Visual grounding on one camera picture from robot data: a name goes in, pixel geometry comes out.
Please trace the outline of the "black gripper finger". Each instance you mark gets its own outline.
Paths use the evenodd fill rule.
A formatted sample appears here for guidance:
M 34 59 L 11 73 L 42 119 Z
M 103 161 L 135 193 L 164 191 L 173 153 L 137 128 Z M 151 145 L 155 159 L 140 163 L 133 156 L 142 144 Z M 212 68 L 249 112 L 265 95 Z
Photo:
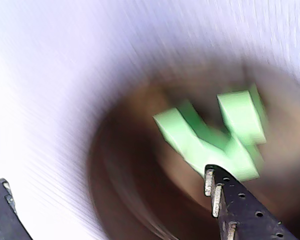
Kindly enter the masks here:
M 204 170 L 204 194 L 222 240 L 293 240 L 295 236 L 233 175 L 219 165 Z
M 0 240 L 31 240 L 20 221 L 9 182 L 0 178 Z

